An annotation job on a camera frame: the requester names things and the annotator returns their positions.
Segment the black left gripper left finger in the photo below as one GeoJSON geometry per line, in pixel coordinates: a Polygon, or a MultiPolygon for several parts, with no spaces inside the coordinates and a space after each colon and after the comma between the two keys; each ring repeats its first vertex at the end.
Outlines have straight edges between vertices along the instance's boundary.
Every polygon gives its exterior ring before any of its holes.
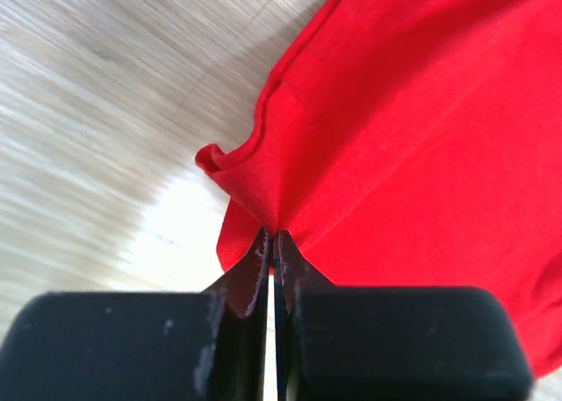
{"type": "Polygon", "coordinates": [[[270,234],[200,292],[50,292],[1,346],[4,400],[259,400],[270,234]]]}

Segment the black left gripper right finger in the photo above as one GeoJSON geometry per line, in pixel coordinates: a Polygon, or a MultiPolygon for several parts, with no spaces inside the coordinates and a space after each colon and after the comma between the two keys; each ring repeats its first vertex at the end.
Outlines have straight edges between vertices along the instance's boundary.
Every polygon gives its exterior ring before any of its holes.
{"type": "Polygon", "coordinates": [[[474,287],[350,287],[287,231],[272,243],[281,400],[525,400],[534,376],[505,309],[474,287]]]}

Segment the red t shirt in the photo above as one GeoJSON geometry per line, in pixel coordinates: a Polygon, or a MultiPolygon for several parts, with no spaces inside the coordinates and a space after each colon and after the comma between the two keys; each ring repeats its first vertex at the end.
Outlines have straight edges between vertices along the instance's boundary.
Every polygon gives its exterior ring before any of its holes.
{"type": "Polygon", "coordinates": [[[487,289],[560,367],[561,0],[327,0],[196,162],[223,269],[286,230],[334,283],[487,289]]]}

